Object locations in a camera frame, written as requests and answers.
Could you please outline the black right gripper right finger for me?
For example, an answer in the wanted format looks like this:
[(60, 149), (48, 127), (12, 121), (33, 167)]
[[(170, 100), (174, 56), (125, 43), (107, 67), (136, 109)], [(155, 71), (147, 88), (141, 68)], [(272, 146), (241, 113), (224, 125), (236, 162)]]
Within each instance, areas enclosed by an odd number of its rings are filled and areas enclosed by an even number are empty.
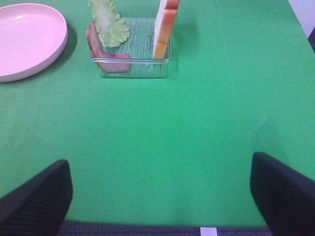
[(272, 235), (315, 234), (314, 180), (264, 152), (255, 152), (250, 190)]

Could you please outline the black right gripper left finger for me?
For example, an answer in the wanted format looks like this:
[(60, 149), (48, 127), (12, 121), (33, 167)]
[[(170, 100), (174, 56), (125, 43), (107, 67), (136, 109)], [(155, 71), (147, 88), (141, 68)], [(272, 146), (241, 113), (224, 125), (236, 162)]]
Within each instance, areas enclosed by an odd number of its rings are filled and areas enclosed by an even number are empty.
[(55, 236), (73, 197), (69, 162), (58, 160), (0, 199), (2, 236)]

